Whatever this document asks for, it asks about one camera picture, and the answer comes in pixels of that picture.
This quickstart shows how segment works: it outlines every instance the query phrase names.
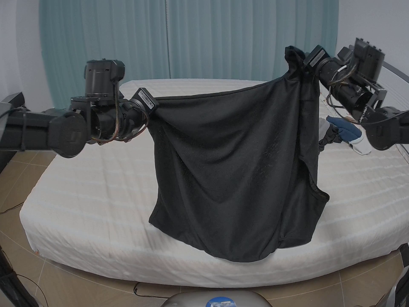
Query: mattress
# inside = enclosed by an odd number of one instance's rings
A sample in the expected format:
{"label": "mattress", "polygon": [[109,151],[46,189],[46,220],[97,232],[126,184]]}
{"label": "mattress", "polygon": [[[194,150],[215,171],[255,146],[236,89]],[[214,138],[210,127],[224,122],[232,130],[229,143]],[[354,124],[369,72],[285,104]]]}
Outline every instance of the mattress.
{"label": "mattress", "polygon": [[[234,90],[256,81],[130,81],[153,96]],[[323,102],[320,115],[329,110]],[[153,140],[87,145],[57,156],[20,212],[30,246],[58,263],[109,278],[195,287],[256,287],[310,279],[386,255],[409,242],[409,164],[393,146],[360,156],[346,143],[325,146],[318,186],[330,194],[310,243],[252,263],[218,259],[148,223],[157,199]]]}

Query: blue logo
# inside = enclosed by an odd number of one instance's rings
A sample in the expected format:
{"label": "blue logo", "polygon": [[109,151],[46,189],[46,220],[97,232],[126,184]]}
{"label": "blue logo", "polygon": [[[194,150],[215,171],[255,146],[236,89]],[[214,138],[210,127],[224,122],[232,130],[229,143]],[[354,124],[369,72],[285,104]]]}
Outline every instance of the blue logo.
{"label": "blue logo", "polygon": [[236,303],[226,297],[216,297],[209,300],[206,307],[237,307]]}

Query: black cloth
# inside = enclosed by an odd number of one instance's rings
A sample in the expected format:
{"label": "black cloth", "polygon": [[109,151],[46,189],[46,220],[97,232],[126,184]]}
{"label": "black cloth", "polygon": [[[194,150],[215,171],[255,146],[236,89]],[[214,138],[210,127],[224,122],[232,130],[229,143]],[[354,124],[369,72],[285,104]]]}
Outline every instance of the black cloth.
{"label": "black cloth", "polygon": [[320,152],[324,151],[324,147],[327,144],[334,143],[334,142],[341,143],[342,138],[340,136],[338,127],[330,123],[330,126],[328,127],[328,130],[326,131],[324,138],[318,141],[318,150]]}
{"label": "black cloth", "polygon": [[234,262],[311,240],[329,199],[315,184],[320,90],[301,50],[285,58],[289,71],[268,83],[157,98],[151,224]]}

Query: tiled floor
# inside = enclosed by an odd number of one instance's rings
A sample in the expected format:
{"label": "tiled floor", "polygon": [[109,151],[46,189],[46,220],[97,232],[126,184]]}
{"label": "tiled floor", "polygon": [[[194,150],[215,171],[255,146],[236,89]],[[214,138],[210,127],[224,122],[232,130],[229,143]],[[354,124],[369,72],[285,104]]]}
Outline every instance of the tiled floor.
{"label": "tiled floor", "polygon": [[[52,152],[17,153],[0,174],[0,211],[24,202],[41,174],[54,158]],[[135,282],[103,278],[72,269],[36,255],[30,248],[20,223],[20,208],[0,215],[0,245],[13,268],[39,284],[49,307],[159,307],[165,299],[139,297],[133,293]],[[378,302],[402,271],[399,251],[359,263],[339,272],[299,283],[252,288],[272,306],[369,307]],[[44,304],[37,287],[21,278],[26,288]],[[204,288],[140,283],[139,295],[170,297]],[[0,306],[9,306],[2,301]]]}

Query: white bed sheet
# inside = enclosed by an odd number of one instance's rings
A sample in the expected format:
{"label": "white bed sheet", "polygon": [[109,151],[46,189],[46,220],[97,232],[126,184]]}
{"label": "white bed sheet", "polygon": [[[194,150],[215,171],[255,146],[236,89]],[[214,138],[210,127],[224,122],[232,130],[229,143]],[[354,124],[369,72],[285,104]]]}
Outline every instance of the white bed sheet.
{"label": "white bed sheet", "polygon": [[[154,96],[258,84],[238,80],[146,80]],[[321,117],[328,109],[320,105]],[[20,219],[34,251],[110,278],[202,287],[256,287],[310,279],[386,255],[409,242],[409,164],[396,147],[360,156],[347,144],[320,154],[318,186],[330,194],[312,241],[264,260],[233,263],[177,241],[148,223],[157,199],[153,140],[87,145],[57,156],[28,196]]]}

